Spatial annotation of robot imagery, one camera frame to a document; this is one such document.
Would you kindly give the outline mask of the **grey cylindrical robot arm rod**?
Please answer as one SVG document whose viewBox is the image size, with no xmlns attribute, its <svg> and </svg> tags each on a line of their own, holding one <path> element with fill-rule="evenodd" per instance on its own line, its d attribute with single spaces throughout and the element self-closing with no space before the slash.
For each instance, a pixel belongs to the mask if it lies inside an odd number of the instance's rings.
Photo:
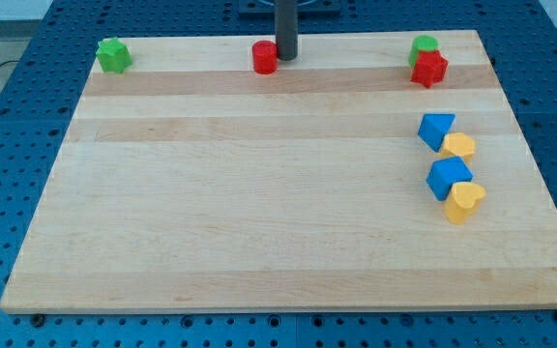
<svg viewBox="0 0 557 348">
<path fill-rule="evenodd" d="M 276 0 L 274 19 L 278 58 L 292 61 L 298 56 L 298 2 Z"/>
</svg>

